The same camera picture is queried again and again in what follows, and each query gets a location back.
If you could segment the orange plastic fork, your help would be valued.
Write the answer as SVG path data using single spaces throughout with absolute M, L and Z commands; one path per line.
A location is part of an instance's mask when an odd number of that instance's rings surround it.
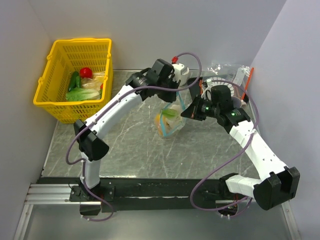
M 200 91 L 200 95 L 202 95 L 203 94 L 203 87 L 202 87 L 202 83 L 203 83 L 203 80 L 202 79 L 200 79 L 199 80 L 199 91 Z

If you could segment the red toy tomato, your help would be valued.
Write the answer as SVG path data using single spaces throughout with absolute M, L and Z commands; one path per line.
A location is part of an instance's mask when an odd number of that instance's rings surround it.
M 89 67 L 81 68 L 79 70 L 79 76 L 81 78 L 90 78 L 91 79 L 93 77 L 93 71 Z

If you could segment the white blue striped plate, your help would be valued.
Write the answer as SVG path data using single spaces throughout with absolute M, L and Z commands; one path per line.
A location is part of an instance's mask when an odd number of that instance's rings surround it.
M 211 88 L 214 86 L 220 86 L 220 85 L 227 86 L 230 90 L 231 96 L 233 97 L 235 95 L 235 87 L 225 78 L 218 77 L 218 76 L 209 77 L 206 79 L 206 84 L 207 84 L 208 90 L 211 90 Z

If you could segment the green toy cucumber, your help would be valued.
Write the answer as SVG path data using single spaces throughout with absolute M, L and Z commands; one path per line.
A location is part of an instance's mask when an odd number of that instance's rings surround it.
M 68 92 L 70 92 L 72 89 L 74 89 L 76 87 L 76 78 L 79 76 L 79 73 L 77 71 L 74 71 L 72 74 L 71 74 L 71 77 L 70 77 L 70 81 L 69 81 L 69 85 L 68 85 Z

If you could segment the yellow orange toy mango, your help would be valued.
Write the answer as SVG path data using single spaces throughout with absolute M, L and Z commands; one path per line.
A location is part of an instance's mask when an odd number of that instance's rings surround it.
M 154 125 L 157 128 L 158 134 L 162 137 L 163 136 L 163 130 L 161 127 L 161 115 L 158 113 L 154 118 Z

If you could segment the pale yellow toy vegetable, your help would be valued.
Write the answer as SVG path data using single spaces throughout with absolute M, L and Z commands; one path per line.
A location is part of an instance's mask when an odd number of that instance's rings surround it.
M 93 89 L 99 91 L 105 80 L 105 72 L 93 73 L 91 78 L 81 79 L 81 87 L 84 89 Z

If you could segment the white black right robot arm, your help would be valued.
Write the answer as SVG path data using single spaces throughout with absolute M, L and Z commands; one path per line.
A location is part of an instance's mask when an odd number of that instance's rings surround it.
M 234 107 L 230 89 L 215 85 L 210 90 L 210 100 L 196 96 L 181 116 L 204 121 L 215 118 L 217 123 L 236 140 L 246 153 L 259 178 L 249 178 L 230 173 L 219 179 L 219 195 L 230 199 L 235 194 L 255 199 L 263 210 L 269 210 L 296 196 L 300 172 L 288 167 L 265 143 L 244 109 Z

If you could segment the green toy chili pepper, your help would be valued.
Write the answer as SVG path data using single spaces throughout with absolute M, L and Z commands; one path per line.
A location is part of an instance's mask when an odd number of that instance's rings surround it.
M 82 87 L 82 79 L 81 79 L 80 76 L 77 76 L 77 77 L 75 78 L 75 84 L 76 84 L 76 87 L 77 87 L 77 88 L 81 88 L 81 87 Z

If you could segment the white ceramic mug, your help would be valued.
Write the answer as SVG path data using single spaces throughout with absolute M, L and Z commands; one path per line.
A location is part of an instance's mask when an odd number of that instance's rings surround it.
M 180 86 L 185 85 L 190 76 L 190 69 L 182 63 L 174 63 L 173 68 L 175 81 L 180 82 Z

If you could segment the yellow plastic basket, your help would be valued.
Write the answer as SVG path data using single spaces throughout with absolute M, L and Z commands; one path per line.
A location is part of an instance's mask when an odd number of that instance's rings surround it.
M 61 123 L 72 124 L 78 119 L 84 121 L 111 100 L 114 75 L 111 39 L 59 39 L 53 43 L 46 59 L 33 104 Z M 104 73 L 102 96 L 99 100 L 67 101 L 71 75 L 84 67 L 93 73 Z

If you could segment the black rectangular tray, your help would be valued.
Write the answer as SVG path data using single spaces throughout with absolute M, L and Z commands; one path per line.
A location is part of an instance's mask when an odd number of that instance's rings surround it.
M 191 85 L 194 81 L 195 81 L 196 77 L 190 77 L 187 81 L 186 81 L 186 84 L 187 86 Z M 203 79 L 203 77 L 201 76 L 199 78 L 199 80 L 197 81 L 197 83 L 195 83 L 192 87 L 190 87 L 188 90 L 189 90 L 189 93 L 190 93 L 190 96 L 191 96 L 191 99 L 194 100 L 194 98 L 200 94 L 201 90 L 200 90 L 200 81 Z M 243 100 L 246 104 L 249 103 L 249 97 L 245 94 L 244 95 L 244 100 Z

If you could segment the clear bag with red zipper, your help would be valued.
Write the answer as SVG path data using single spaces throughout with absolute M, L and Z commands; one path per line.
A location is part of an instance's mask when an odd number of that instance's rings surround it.
M 248 90 L 254 70 L 254 67 L 241 64 L 216 63 L 208 68 L 208 71 L 213 75 L 206 76 L 203 79 L 205 80 L 211 77 L 221 77 L 226 79 L 234 86 L 234 97 L 244 100 L 246 93 L 241 90 L 239 86 L 245 91 Z

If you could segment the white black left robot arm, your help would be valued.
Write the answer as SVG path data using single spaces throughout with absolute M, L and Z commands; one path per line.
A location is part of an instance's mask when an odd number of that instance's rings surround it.
M 181 83 L 181 63 L 170 64 L 157 59 L 152 67 L 133 73 L 120 91 L 101 110 L 86 121 L 77 120 L 74 131 L 84 170 L 80 181 L 84 185 L 81 195 L 88 201 L 95 200 L 100 193 L 100 166 L 102 158 L 108 153 L 109 146 L 103 138 L 122 117 L 144 100 L 154 95 L 167 103 L 176 100 L 176 90 Z

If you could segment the clear bag with blue zipper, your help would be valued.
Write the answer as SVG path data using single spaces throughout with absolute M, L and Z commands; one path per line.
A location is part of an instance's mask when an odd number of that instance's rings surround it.
M 177 92 L 176 101 L 168 103 L 154 118 L 154 125 L 161 137 L 168 138 L 185 126 L 186 119 L 181 116 L 185 109 L 186 105 Z

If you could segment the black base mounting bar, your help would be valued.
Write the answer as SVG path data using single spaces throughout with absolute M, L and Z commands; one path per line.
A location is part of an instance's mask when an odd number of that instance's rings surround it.
M 71 188 L 69 200 L 80 202 L 80 213 L 85 216 L 98 212 L 192 209 L 192 204 L 213 209 L 219 207 L 219 201 L 244 198 L 228 192 L 220 180 L 209 179 L 195 188 L 198 182 L 199 179 L 101 178 L 89 194 L 80 179 L 62 179 Z

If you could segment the beige mug purple inside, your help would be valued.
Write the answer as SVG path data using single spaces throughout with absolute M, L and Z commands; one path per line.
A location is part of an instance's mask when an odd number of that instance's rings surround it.
M 234 108 L 242 108 L 247 105 L 247 103 L 244 100 L 239 99 L 238 97 L 232 96 L 231 97 L 233 107 Z

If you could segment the green toy lettuce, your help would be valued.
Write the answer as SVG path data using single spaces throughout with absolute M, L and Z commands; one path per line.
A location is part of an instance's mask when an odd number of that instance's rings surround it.
M 65 98 L 69 102 L 82 102 L 82 101 L 91 101 L 99 100 L 101 98 L 100 92 L 95 89 L 87 88 L 74 88 L 71 91 L 67 92 Z

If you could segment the white toy cauliflower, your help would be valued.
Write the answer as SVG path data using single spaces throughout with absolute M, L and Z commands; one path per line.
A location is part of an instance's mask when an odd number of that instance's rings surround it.
M 163 117 L 163 123 L 171 130 L 180 130 L 185 125 L 185 121 L 181 117 L 182 108 L 180 105 L 170 105 L 169 107 L 163 108 L 161 113 Z

